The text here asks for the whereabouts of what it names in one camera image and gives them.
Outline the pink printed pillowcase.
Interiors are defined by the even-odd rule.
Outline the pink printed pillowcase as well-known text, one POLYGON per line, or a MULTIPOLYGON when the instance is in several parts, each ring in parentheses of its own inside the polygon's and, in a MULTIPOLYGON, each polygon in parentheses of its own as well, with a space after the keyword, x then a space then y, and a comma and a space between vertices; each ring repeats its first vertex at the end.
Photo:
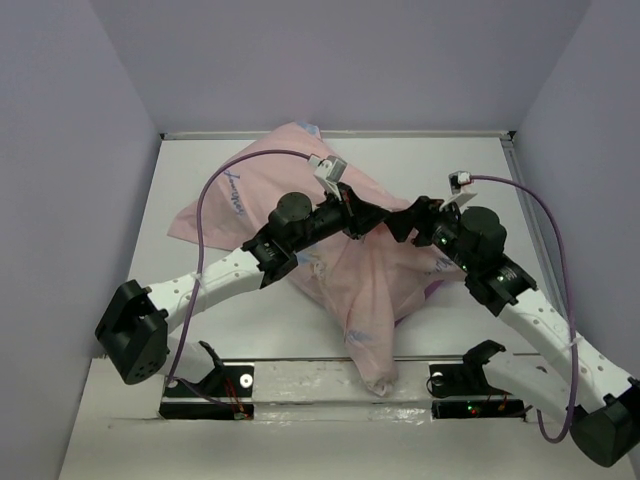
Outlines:
MULTIPOLYGON (((209 188, 204 204, 191 203, 173 219, 171 237, 210 248, 233 250, 267 222, 278 200, 301 192, 311 202, 324 189, 302 154, 332 155, 318 127, 289 123, 245 148, 256 158, 224 171, 209 188)), ((398 378, 393 359, 397 321, 418 311, 432 290, 445 281, 463 280, 463 272, 433 247, 398 243, 385 225, 361 240, 342 233, 298 255, 288 280, 336 318, 348 355, 377 396, 391 394, 398 378)))

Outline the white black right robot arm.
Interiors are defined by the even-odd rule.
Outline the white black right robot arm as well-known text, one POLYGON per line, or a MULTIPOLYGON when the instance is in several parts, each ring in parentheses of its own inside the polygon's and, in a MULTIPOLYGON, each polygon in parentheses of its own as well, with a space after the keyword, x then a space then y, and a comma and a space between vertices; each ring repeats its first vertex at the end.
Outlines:
POLYGON ((611 467, 639 443, 639 381, 571 327, 535 280, 504 252, 507 231, 485 207, 420 197, 386 225, 398 242, 433 246, 466 275, 471 296, 522 336, 567 382, 562 413, 594 463, 611 467))

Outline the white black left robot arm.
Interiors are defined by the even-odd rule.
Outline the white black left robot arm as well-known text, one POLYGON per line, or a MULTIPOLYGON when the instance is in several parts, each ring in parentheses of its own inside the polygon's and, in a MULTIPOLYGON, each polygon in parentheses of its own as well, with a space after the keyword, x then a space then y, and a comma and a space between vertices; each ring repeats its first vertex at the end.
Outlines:
POLYGON ((147 287, 135 280, 113 294, 95 336, 127 385, 172 367, 184 344, 169 335, 189 318, 234 296, 257 291, 287 276, 297 255, 339 232, 358 239, 390 211, 360 199, 346 184, 318 206, 300 192, 284 195, 256 235, 227 256, 191 274, 147 287))

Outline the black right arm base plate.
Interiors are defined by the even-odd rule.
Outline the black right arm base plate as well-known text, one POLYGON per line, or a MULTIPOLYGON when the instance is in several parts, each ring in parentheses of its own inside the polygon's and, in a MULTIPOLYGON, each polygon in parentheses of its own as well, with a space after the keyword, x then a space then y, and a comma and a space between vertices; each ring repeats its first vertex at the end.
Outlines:
POLYGON ((531 407, 491 386, 483 370, 493 356, 505 351, 503 345, 486 340, 468 350, 457 363, 431 364, 425 387, 433 399, 432 417, 435 420, 525 419, 531 407))

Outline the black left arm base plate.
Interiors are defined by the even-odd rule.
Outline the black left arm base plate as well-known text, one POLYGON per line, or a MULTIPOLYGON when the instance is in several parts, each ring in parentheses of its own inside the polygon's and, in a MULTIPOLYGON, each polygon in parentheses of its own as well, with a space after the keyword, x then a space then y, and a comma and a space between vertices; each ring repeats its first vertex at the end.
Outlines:
POLYGON ((255 365, 226 363, 201 341, 212 371, 199 383, 175 379, 164 387, 158 414, 165 420, 243 421, 254 417, 255 365))

